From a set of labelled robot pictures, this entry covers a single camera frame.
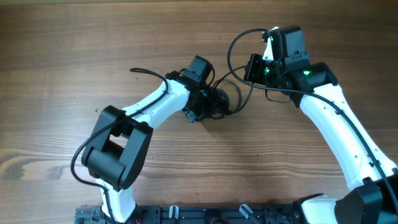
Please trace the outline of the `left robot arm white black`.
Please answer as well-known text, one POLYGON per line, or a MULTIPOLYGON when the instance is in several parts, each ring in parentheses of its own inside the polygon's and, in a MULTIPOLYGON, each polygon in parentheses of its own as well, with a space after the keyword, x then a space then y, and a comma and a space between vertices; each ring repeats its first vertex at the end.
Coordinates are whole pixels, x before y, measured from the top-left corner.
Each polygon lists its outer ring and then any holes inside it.
POLYGON ((132 217, 136 209, 132 185, 143 168, 154 130, 178 111, 191 122, 207 117, 206 79, 214 73, 212 64, 197 55, 188 68, 161 76, 160 87, 140 102, 123 109, 109 105, 100 113, 81 147, 81 163, 95 178, 94 186, 101 188, 107 221, 126 223, 132 217))

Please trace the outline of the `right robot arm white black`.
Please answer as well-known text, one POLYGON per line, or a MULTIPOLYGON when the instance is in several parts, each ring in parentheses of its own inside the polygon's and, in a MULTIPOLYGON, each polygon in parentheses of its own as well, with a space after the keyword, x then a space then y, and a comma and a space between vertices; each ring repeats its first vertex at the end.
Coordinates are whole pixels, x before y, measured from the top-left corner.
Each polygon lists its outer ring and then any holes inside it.
POLYGON ((318 128, 336 157, 349 192, 297 202, 304 223, 396 223, 397 165, 371 139, 330 68, 310 63, 298 26, 261 30, 263 55, 252 54, 245 84, 289 97, 318 128))

